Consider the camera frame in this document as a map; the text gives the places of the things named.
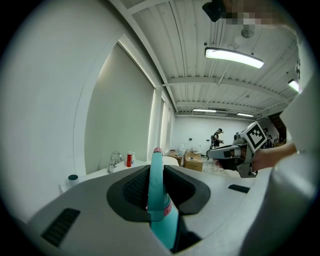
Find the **ceiling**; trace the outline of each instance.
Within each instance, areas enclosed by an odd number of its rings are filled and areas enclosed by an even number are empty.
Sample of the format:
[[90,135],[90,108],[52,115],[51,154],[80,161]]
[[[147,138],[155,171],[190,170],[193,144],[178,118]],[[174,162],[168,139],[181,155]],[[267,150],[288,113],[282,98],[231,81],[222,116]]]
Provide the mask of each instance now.
[[[208,1],[110,0],[150,54],[176,115],[198,116],[194,108],[208,108],[217,110],[212,115],[236,118],[241,112],[261,119],[285,109],[297,95],[288,86],[297,79],[295,36],[282,27],[256,25],[253,37],[243,38],[243,25],[209,19],[202,10]],[[264,65],[206,59],[205,47],[236,49]]]

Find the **silver faucet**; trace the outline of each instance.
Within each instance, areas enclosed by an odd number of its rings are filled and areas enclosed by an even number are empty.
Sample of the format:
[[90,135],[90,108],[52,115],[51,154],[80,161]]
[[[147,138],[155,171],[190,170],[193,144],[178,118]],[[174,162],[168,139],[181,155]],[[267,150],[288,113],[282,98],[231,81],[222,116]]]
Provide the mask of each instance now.
[[115,154],[117,154],[119,156],[120,162],[122,161],[122,156],[120,155],[119,152],[114,151],[114,152],[111,153],[110,163],[109,163],[109,170],[108,170],[108,172],[110,174],[113,174],[114,173],[114,169],[117,167],[117,159],[114,158]]

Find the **rectangular light fixture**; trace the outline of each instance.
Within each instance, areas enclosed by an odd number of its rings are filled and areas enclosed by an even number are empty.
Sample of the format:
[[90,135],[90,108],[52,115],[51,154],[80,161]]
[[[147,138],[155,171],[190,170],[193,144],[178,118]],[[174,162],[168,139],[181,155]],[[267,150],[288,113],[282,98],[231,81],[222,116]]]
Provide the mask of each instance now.
[[293,79],[288,82],[289,86],[291,86],[295,91],[300,91],[300,85]]
[[253,114],[243,114],[243,113],[237,113],[238,116],[244,116],[244,117],[250,117],[253,118],[254,115]]
[[213,110],[213,109],[194,109],[193,110],[194,112],[205,112],[205,113],[214,113],[214,112],[217,112],[216,110]]
[[256,57],[252,57],[250,55],[240,53],[235,50],[227,50],[222,48],[206,47],[205,57],[207,59],[219,59],[232,62],[239,62],[258,69],[260,69],[264,64],[264,62],[261,59],[258,59]]

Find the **red can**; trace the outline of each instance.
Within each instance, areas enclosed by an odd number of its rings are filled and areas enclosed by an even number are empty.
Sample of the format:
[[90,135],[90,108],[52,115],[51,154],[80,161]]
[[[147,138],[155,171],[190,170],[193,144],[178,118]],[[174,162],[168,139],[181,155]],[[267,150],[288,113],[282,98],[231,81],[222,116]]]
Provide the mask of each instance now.
[[131,167],[131,160],[132,160],[132,152],[128,152],[128,156],[126,158],[126,167]]

